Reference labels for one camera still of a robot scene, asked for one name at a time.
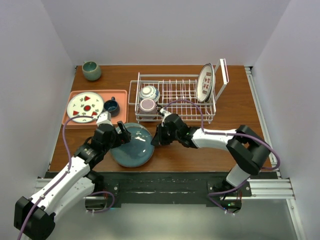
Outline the green rimmed white plate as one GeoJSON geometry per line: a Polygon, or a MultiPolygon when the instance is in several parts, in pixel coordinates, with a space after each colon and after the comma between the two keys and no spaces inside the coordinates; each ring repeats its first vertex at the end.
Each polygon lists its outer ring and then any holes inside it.
{"type": "Polygon", "coordinates": [[[215,74],[215,66],[211,63],[212,68],[212,83],[211,83],[211,97],[213,100],[216,98],[215,94],[215,86],[216,86],[216,74],[215,74]]]}

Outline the purple mug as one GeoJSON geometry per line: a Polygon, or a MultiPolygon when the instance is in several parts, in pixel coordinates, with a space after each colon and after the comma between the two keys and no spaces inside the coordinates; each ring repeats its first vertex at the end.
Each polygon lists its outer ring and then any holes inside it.
{"type": "Polygon", "coordinates": [[[158,115],[158,106],[153,99],[145,98],[139,104],[139,115],[142,120],[153,120],[158,115]]]}

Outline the red Chinese text white plate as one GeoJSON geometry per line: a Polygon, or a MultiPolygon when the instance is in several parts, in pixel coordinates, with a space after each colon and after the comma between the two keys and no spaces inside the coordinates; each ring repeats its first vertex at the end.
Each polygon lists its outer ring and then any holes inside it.
{"type": "Polygon", "coordinates": [[[207,63],[201,69],[196,83],[196,97],[200,103],[207,102],[212,94],[212,67],[207,63]]]}

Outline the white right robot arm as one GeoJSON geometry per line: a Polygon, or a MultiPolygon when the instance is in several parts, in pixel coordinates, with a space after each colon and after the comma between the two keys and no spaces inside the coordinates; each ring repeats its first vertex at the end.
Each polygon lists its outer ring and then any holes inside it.
{"type": "Polygon", "coordinates": [[[223,192],[230,197],[241,190],[241,184],[260,173],[271,147],[246,125],[231,130],[209,130],[188,126],[177,114],[169,114],[156,127],[151,145],[167,146],[177,141],[186,148],[213,148],[228,151],[235,160],[223,183],[223,192]]]}

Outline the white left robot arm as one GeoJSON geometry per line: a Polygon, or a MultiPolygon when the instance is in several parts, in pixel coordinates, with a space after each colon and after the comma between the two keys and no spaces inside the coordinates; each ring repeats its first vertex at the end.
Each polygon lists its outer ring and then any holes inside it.
{"type": "Polygon", "coordinates": [[[22,196],[15,203],[13,225],[19,230],[18,239],[22,235],[32,240],[47,239],[61,210],[58,203],[69,190],[77,191],[73,200],[86,195],[99,196],[103,192],[104,184],[93,168],[109,150],[131,140],[124,123],[118,121],[117,125],[114,127],[106,121],[99,123],[94,135],[87,138],[74,155],[68,155],[67,165],[46,186],[29,198],[22,196]]]}

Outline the teal glazed floral plate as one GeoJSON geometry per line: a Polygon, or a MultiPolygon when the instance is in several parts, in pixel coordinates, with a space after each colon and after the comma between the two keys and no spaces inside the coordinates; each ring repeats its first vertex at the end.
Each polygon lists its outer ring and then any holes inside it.
{"type": "Polygon", "coordinates": [[[120,147],[113,148],[109,152],[119,165],[126,168],[137,168],[147,163],[152,157],[155,149],[151,145],[152,139],[146,142],[133,140],[120,147]]]}

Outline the blue floral ceramic bowl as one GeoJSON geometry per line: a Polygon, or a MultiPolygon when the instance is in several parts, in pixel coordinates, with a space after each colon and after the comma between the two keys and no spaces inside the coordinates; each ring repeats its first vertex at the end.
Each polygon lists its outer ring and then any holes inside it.
{"type": "Polygon", "coordinates": [[[139,100],[142,101],[144,99],[151,99],[155,103],[157,103],[160,99],[159,90],[153,85],[147,85],[143,87],[139,92],[139,100]]]}

